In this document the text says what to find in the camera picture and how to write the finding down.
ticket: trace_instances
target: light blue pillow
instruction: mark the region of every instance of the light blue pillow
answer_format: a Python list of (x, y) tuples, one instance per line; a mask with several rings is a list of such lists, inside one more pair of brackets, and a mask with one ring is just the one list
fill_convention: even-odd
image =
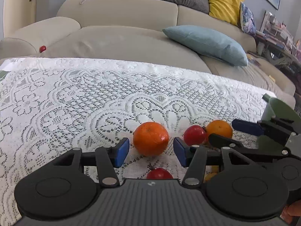
[(197, 53), (217, 58), (235, 66), (247, 66), (248, 58), (242, 46), (225, 34), (195, 25), (180, 25), (163, 29), (170, 39)]

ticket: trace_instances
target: fruit stem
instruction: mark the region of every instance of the fruit stem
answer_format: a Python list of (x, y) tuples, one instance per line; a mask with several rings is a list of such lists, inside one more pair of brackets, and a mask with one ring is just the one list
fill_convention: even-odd
[(155, 167), (151, 164), (151, 163), (149, 163), (149, 165), (147, 166), (151, 171), (152, 170), (155, 170)]

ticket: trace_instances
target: table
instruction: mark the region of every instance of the table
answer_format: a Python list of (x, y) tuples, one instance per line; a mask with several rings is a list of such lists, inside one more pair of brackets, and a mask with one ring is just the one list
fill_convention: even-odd
[[(301, 63), (298, 61), (297, 57), (292, 55), (291, 53), (283, 50), (279, 46), (275, 45), (267, 41), (265, 38), (261, 36), (255, 36), (255, 40), (258, 42), (257, 53), (260, 56), (264, 56), (267, 61), (269, 61), (272, 65), (291, 65), (295, 63), (301, 69)], [(278, 59), (273, 59), (271, 53), (277, 56)]]
[(294, 97), (296, 99), (295, 111), (297, 112), (297, 114), (299, 116), (301, 116), (301, 95), (299, 95), (298, 93), (295, 93)]
[[(0, 197), (5, 198), (1, 226), (20, 218), (14, 203), (19, 179), (67, 150), (93, 152), (123, 137), (132, 143), (141, 123), (156, 121), (166, 127), (169, 146), (155, 158), (131, 146), (125, 164), (116, 170), (118, 178), (144, 178), (152, 163), (183, 179), (186, 169), (173, 151), (174, 137), (216, 119), (256, 122), (266, 106), (262, 96), (275, 96), (232, 79), (142, 62), (18, 58), (6, 60), (0, 70), (10, 71), (0, 85), (1, 165), (7, 167), (0, 179)], [(11, 96), (13, 103), (7, 101)], [(233, 139), (256, 147), (255, 136), (234, 131)], [(97, 181), (95, 167), (85, 167), (85, 174)]]

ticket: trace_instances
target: logo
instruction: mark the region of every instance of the logo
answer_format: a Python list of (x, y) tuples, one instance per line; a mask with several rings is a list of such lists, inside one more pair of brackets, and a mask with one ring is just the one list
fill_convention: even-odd
[(147, 183), (149, 186), (154, 186), (154, 185), (156, 185), (156, 183), (155, 182), (153, 182), (153, 181), (151, 181), (151, 182), (149, 182), (149, 183)]

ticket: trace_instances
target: green cup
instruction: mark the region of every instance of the green cup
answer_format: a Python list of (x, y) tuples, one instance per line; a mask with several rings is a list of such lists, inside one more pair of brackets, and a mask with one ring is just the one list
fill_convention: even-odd
[[(267, 105), (261, 117), (262, 121), (270, 121), (271, 117), (277, 117), (296, 121), (301, 124), (300, 116), (286, 103), (277, 98), (270, 97), (267, 94), (265, 94), (262, 98), (267, 102)], [(260, 150), (278, 151), (283, 149), (282, 145), (264, 135), (258, 137), (256, 143), (258, 149)]]

